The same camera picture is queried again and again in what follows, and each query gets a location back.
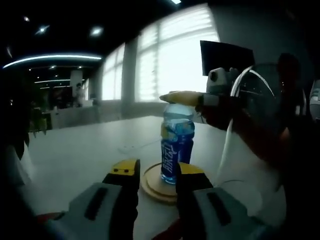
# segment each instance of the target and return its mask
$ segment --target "wooden coaster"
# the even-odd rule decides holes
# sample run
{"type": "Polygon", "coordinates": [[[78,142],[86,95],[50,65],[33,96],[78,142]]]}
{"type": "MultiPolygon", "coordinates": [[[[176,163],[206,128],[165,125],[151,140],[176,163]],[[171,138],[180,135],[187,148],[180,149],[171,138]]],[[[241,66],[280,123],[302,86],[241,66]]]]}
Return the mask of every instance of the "wooden coaster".
{"type": "Polygon", "coordinates": [[[141,178],[143,190],[153,199],[168,205],[177,202],[176,185],[166,183],[160,176],[161,163],[149,167],[141,178]]]}

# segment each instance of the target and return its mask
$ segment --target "plastic bottle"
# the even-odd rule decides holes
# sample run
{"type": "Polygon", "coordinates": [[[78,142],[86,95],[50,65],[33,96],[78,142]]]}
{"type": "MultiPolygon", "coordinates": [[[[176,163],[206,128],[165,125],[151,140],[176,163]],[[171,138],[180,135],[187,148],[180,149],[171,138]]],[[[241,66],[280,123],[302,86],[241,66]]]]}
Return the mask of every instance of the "plastic bottle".
{"type": "Polygon", "coordinates": [[[169,184],[176,183],[178,163],[190,163],[195,136],[193,116],[190,107],[176,103],[170,103],[163,112],[161,177],[169,184]]]}

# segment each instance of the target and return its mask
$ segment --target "white table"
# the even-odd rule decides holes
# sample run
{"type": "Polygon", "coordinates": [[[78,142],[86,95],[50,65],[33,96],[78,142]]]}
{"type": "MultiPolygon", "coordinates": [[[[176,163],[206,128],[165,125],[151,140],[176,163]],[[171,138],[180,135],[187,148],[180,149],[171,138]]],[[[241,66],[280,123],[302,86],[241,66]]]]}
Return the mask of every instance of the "white table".
{"type": "MultiPolygon", "coordinates": [[[[21,192],[34,213],[67,211],[69,202],[95,182],[101,182],[111,167],[126,158],[141,160],[141,175],[161,161],[162,118],[148,116],[63,129],[30,136],[29,154],[35,166],[32,184],[21,192]]],[[[213,181],[224,149],[226,132],[195,124],[191,162],[213,181]]],[[[135,239],[151,239],[178,217],[175,206],[149,198],[140,188],[135,239]]]]}

